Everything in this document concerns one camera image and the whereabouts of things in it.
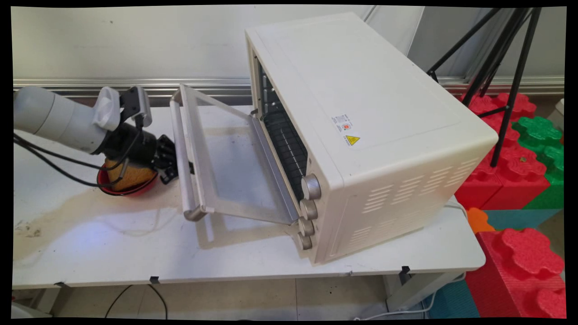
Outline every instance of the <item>sticker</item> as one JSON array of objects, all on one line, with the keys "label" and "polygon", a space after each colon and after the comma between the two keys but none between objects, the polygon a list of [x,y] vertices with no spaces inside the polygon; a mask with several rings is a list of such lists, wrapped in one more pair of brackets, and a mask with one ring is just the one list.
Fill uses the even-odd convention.
[{"label": "sticker", "polygon": [[357,136],[351,136],[351,135],[346,135],[345,138],[349,142],[350,146],[355,145],[357,143],[357,141],[359,141],[359,139],[360,139]]},{"label": "sticker", "polygon": [[337,127],[337,130],[339,130],[339,132],[350,131],[351,129],[353,129],[353,123],[349,120],[347,114],[334,116],[331,118],[331,120],[333,121],[333,123],[335,123],[335,126]]}]

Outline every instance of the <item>orange foam block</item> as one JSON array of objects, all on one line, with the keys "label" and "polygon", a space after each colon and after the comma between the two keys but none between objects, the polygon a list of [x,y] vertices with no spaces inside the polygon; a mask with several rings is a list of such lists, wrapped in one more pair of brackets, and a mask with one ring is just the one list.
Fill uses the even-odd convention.
[{"label": "orange foam block", "polygon": [[496,229],[488,223],[488,215],[478,208],[468,210],[468,223],[474,234],[481,231],[496,231]]}]

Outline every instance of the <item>toaster oven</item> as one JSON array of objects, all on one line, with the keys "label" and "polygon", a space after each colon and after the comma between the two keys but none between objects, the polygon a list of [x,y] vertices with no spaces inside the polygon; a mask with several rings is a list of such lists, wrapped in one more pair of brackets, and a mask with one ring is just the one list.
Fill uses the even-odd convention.
[{"label": "toaster oven", "polygon": [[[323,263],[424,227],[498,140],[353,13],[249,28],[246,41],[250,114],[185,85],[171,101],[179,175],[195,164],[180,182],[188,220],[298,223],[296,243]],[[208,106],[239,127],[216,132]],[[225,145],[229,158],[215,153]]]}]

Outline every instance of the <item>yellow warning triangle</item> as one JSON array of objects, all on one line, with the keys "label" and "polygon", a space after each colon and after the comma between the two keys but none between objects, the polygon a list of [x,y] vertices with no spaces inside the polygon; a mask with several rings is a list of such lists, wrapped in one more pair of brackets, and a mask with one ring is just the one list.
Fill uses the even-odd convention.
[{"label": "yellow warning triangle", "polygon": [[355,143],[359,140],[359,138],[356,136],[346,135],[346,137],[350,145],[355,145]]}]

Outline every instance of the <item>open oven door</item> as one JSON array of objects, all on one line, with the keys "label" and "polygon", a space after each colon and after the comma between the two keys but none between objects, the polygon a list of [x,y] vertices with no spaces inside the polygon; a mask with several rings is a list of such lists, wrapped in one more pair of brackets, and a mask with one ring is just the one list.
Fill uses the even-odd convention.
[{"label": "open oven door", "polygon": [[195,169],[179,177],[187,220],[208,213],[282,224],[299,218],[256,117],[183,84],[171,114],[179,175],[190,174],[189,159]]}]

